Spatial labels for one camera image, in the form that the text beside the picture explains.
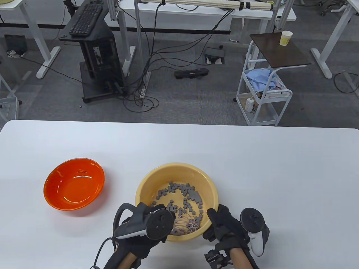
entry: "blue cloth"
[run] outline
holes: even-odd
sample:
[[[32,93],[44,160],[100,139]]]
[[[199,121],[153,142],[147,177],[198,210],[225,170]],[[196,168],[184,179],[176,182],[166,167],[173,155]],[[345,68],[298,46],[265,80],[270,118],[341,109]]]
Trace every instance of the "blue cloth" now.
[[[246,76],[255,91],[264,91],[271,72],[272,70],[270,69],[253,69],[250,70],[246,74]],[[269,84],[268,90],[274,89],[277,86],[279,86],[279,84],[276,82],[275,76],[273,76],[272,81]]]

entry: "whisk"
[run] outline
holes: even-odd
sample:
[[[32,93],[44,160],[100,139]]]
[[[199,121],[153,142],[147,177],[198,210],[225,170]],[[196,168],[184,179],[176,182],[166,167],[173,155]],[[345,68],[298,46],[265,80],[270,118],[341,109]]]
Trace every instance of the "whisk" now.
[[[194,231],[197,231],[200,226],[198,219],[195,219],[190,214],[186,213],[178,216],[174,220],[172,235],[187,235]]]

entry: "gray carpet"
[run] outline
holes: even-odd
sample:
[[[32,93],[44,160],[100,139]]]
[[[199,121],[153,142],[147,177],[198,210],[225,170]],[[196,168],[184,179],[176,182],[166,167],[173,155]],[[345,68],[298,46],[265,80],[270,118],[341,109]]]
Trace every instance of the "gray carpet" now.
[[[318,9],[294,7],[297,21],[288,22],[286,29],[294,32],[293,41],[308,55],[312,65],[289,69],[279,72],[286,86],[293,91],[280,126],[302,127],[359,127],[359,99],[355,94],[343,94],[337,91],[333,81],[324,78],[313,57],[309,53],[311,47],[321,51],[341,14],[318,15]],[[249,32],[255,33],[258,21],[249,22]],[[18,97],[23,101],[20,106],[21,119],[60,120],[60,121],[101,121],[101,122],[145,122],[145,123],[188,123],[188,124],[228,124],[246,125],[239,107],[232,101],[238,87],[240,73],[246,49],[229,44],[228,39],[239,39],[241,20],[232,21],[230,36],[216,35],[208,43],[209,47],[224,45],[226,50],[225,65],[210,66],[208,76],[200,79],[176,80],[174,70],[161,68],[152,72],[147,96],[159,100],[159,106],[146,113],[133,113],[125,109],[121,100],[110,98],[84,104],[81,100],[82,87],[77,81],[66,78],[53,71],[39,80],[36,72],[39,66],[24,59],[13,60],[21,74],[31,70],[31,77],[18,91]],[[335,49],[327,60],[333,73],[348,72],[359,74],[359,17],[354,16],[345,32],[338,41]],[[0,34],[13,33],[14,29],[0,28]],[[56,37],[57,30],[45,30],[45,38]],[[136,44],[136,33],[129,33],[130,44]],[[115,32],[118,44],[119,33]],[[156,34],[155,48],[173,46],[193,41],[202,35],[195,34]],[[61,51],[52,68],[70,77],[81,80],[79,62],[83,56],[79,46],[65,45],[58,40],[49,41],[51,46],[60,45]],[[193,61],[203,47],[196,47],[182,53],[166,55]],[[36,50],[33,41],[29,40],[30,51],[28,59],[41,62],[41,54]],[[178,60],[171,61],[183,65]],[[163,61],[156,62],[152,68],[164,65]],[[6,67],[0,65],[0,72],[11,84],[13,80]],[[139,53],[130,68],[129,82],[134,81],[140,74]],[[349,87],[339,78],[339,86],[344,90]],[[126,103],[133,110],[140,111],[134,104]]]

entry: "plastic bowl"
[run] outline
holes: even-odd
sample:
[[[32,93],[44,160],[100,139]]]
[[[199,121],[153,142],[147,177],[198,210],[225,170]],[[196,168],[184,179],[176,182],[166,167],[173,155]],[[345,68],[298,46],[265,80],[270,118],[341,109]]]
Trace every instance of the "plastic bowl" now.
[[[92,203],[105,184],[105,173],[95,161],[77,158],[56,167],[44,184],[44,197],[53,208],[70,211]]]
[[[178,207],[183,207],[184,196],[179,189],[175,193],[169,193],[166,196],[160,197],[160,200],[156,200],[158,191],[167,188],[170,181],[181,184],[189,183],[191,186],[194,186],[202,198],[202,210],[204,213],[200,228],[197,231],[187,235],[169,235],[167,240],[187,241],[196,238],[211,226],[211,221],[206,214],[207,209],[218,209],[217,189],[210,177],[197,167],[190,164],[171,163],[155,168],[140,183],[136,193],[136,205],[140,202],[151,205],[152,201],[156,201],[157,204],[163,203],[167,206],[169,200],[173,200],[174,204],[178,205]],[[198,205],[194,201],[189,202],[198,216]]]

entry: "white charger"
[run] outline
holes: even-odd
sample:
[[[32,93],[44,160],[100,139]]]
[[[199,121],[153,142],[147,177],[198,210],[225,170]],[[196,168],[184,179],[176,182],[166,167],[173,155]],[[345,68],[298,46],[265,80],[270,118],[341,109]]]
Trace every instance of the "white charger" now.
[[[245,110],[247,112],[252,112],[253,110],[253,105],[254,105],[254,100],[252,98],[248,98],[246,101],[246,107]]]

